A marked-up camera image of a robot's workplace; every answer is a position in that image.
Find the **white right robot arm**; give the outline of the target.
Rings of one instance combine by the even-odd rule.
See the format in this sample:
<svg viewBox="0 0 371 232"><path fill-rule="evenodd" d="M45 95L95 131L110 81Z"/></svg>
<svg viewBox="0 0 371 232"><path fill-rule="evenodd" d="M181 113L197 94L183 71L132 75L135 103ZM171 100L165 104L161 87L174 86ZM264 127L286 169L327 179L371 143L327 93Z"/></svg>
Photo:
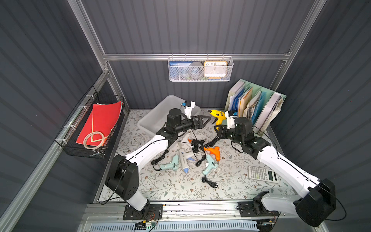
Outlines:
<svg viewBox="0 0 371 232"><path fill-rule="evenodd" d="M335 211L335 185L330 180L320 180L282 156L267 140L254 134L253 125L247 118L235 118L233 123L231 129L226 125L215 125L217 136L239 144L244 153L268 166L296 192L294 196L287 196L263 191L253 199L257 215L269 211L289 213L312 227L318 227Z"/></svg>

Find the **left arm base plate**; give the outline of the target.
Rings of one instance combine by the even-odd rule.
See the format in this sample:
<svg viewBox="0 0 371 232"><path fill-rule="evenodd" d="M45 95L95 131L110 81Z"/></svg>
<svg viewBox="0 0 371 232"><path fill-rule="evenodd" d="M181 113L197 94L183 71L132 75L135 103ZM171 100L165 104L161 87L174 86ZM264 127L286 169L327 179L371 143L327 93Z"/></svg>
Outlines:
<svg viewBox="0 0 371 232"><path fill-rule="evenodd" d="M125 206L123 220L158 220L162 219L162 204L146 204L140 211L131 205Z"/></svg>

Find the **orange glue gun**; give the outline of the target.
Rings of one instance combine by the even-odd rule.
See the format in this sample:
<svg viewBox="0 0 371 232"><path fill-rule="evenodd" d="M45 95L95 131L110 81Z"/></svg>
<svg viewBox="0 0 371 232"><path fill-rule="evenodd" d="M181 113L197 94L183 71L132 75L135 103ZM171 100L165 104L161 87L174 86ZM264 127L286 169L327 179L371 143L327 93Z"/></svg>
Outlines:
<svg viewBox="0 0 371 232"><path fill-rule="evenodd" d="M214 155L217 162L220 162L220 147L210 147L210 148L204 148L204 151L208 154Z"/></svg>

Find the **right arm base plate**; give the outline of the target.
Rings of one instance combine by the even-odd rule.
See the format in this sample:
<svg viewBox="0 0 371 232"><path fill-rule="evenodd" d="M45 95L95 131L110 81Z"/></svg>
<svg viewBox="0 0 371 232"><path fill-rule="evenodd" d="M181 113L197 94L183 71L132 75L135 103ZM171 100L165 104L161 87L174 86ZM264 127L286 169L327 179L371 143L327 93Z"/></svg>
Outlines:
<svg viewBox="0 0 371 232"><path fill-rule="evenodd" d="M278 211L268 211L263 206L257 205L254 201L242 201L237 203L236 209L240 216L246 217L277 217Z"/></svg>

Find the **white blue-tip glue gun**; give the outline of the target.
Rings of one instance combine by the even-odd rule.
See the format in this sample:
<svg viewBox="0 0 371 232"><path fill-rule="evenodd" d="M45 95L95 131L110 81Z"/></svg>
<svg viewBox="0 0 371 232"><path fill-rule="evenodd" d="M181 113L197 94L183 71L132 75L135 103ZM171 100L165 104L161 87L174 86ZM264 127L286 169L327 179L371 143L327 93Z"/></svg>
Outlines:
<svg viewBox="0 0 371 232"><path fill-rule="evenodd" d="M188 161L195 161L193 151L185 150L181 145L179 146L178 150L179 159L182 165L182 170L184 173L188 174L189 166Z"/></svg>

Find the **small white orange-tip glue gun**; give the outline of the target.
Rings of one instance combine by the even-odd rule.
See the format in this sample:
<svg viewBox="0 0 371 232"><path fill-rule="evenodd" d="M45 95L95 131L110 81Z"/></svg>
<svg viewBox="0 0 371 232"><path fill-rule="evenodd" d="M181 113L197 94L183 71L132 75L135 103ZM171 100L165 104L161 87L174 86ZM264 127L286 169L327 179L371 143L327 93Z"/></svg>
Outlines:
<svg viewBox="0 0 371 232"><path fill-rule="evenodd" d="M191 142L192 140L189 139L190 137L190 132L186 132L180 145L185 149L185 150L188 150L188 151L191 151L192 150L192 145L191 145Z"/></svg>

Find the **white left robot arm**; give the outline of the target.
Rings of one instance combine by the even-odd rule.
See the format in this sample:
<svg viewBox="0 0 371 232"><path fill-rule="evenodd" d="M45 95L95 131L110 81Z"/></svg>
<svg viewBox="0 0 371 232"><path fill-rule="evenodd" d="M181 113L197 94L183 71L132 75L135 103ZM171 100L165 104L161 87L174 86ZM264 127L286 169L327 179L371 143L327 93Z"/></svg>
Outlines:
<svg viewBox="0 0 371 232"><path fill-rule="evenodd" d="M137 211L149 205L149 200L139 191L139 172L157 154L169 149L178 140L179 133L204 128L210 116L187 117L181 109L173 108L156 135L142 147L125 156L116 155L109 167L105 185Z"/></svg>

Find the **yellow glue gun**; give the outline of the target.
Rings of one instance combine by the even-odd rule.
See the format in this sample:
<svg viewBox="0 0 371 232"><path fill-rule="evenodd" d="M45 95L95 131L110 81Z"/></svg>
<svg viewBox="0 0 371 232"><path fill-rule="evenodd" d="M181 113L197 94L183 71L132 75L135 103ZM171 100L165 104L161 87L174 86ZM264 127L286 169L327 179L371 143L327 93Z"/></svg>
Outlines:
<svg viewBox="0 0 371 232"><path fill-rule="evenodd" d="M227 123L225 122L227 120L227 117L224 112L219 111L219 110L207 110L207 111L211 116L215 117L213 124L214 124L214 130L216 132L219 131L220 125L222 126L227 125Z"/></svg>

